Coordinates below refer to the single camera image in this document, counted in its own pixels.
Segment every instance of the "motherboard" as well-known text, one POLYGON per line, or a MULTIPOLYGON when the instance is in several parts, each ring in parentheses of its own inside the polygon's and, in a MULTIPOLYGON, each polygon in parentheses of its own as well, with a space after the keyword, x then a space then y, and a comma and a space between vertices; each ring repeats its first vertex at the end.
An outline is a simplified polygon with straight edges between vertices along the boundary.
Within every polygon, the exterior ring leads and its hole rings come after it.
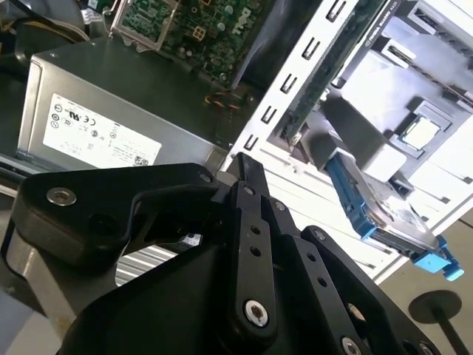
POLYGON ((134 0, 123 11, 120 25, 143 37, 144 43, 156 44, 145 47, 178 58, 227 87, 241 69, 270 3, 134 0))

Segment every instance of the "power supply label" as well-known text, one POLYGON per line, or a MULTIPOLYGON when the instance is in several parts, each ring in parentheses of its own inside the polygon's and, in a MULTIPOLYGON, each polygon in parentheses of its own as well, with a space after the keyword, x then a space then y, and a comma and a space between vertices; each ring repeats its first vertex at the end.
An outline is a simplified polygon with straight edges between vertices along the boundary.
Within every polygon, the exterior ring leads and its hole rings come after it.
POLYGON ((153 165, 161 143, 54 94, 43 144, 97 168, 153 165))

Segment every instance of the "blue plastic tab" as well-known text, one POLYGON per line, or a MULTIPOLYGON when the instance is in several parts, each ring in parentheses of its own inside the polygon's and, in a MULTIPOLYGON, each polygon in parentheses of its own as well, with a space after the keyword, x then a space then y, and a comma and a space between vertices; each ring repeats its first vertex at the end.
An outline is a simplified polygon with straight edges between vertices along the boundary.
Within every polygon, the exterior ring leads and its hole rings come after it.
POLYGON ((445 238, 438 235, 437 239, 440 245, 440 250, 450 262, 450 265, 443 268, 443 275, 448 281, 455 281, 458 277, 465 274, 465 271, 460 267, 460 263, 450 252, 445 238))
POLYGON ((432 272, 433 274, 450 265, 450 262, 447 259, 443 259, 440 255, 436 255, 429 251, 426 251, 420 257, 413 259, 412 263, 419 268, 432 272))
POLYGON ((443 276, 448 281, 455 281, 458 277, 465 274, 465 271, 450 252, 445 238, 439 235, 437 239, 440 246, 438 253, 426 251, 420 257, 413 259, 412 262, 433 274, 442 270, 443 276))

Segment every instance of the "screw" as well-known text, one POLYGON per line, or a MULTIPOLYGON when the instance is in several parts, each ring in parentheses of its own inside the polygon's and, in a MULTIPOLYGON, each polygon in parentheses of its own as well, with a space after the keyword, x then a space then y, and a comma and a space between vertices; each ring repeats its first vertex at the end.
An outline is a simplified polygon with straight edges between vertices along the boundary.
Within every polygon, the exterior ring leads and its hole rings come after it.
POLYGON ((212 178, 206 174, 204 174, 203 172, 201 172, 199 174, 199 177, 204 180, 206 183, 210 183, 212 181, 212 178))
POLYGON ((245 303, 245 316, 256 327, 263 328, 268 324, 268 313, 265 307, 255 300, 245 303))
POLYGON ((55 187, 46 193, 49 202, 57 206, 71 206, 77 201, 75 193, 65 187, 55 187))
POLYGON ((433 351, 430 350, 430 348, 425 345, 423 342, 421 344, 419 344, 419 346, 421 347, 422 351, 424 354, 426 355, 434 355, 433 351))
POLYGON ((254 191, 253 191, 253 189, 252 189, 251 187, 245 186, 245 187, 243 187, 243 189, 244 189, 248 194, 254 195, 254 191))
POLYGON ((350 338, 343 338, 341 340, 341 346, 343 347, 346 355, 361 355, 360 348, 350 338))
POLYGON ((285 211, 286 210, 286 206, 284 206, 284 204, 282 202, 276 201, 274 204, 276 205, 276 208, 279 211, 285 211))
POLYGON ((325 240, 325 236, 321 231, 314 229, 313 232, 319 240, 325 240))

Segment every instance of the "round base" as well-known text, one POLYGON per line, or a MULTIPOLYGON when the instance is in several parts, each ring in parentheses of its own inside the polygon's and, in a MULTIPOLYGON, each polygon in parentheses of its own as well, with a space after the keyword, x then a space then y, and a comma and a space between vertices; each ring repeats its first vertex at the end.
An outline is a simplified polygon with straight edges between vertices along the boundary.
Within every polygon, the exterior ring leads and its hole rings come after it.
POLYGON ((462 303, 461 298, 452 291, 439 290, 427 292, 414 299, 409 305, 411 317, 419 323, 435 324, 432 309, 440 309, 449 320, 460 312, 462 303))

